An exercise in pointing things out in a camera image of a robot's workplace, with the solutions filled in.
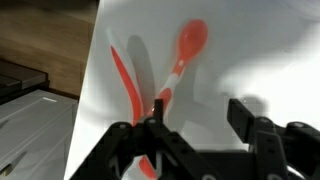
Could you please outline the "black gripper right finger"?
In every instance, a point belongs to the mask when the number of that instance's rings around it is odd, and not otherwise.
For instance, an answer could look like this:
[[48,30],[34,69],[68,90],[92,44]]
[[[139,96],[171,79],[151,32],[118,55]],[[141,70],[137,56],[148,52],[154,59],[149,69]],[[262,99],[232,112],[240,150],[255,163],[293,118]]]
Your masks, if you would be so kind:
[[254,116],[238,99],[228,102],[227,121],[255,155],[258,180],[320,180],[320,131],[303,122],[276,125]]

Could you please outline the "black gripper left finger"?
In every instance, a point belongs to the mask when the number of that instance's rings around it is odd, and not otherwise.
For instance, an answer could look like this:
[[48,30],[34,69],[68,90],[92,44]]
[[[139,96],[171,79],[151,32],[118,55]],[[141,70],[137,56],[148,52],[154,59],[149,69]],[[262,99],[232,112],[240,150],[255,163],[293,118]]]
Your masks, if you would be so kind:
[[102,135],[69,180],[122,180],[137,156],[145,155],[156,180],[220,180],[214,167],[162,122],[163,101],[135,125],[117,122]]

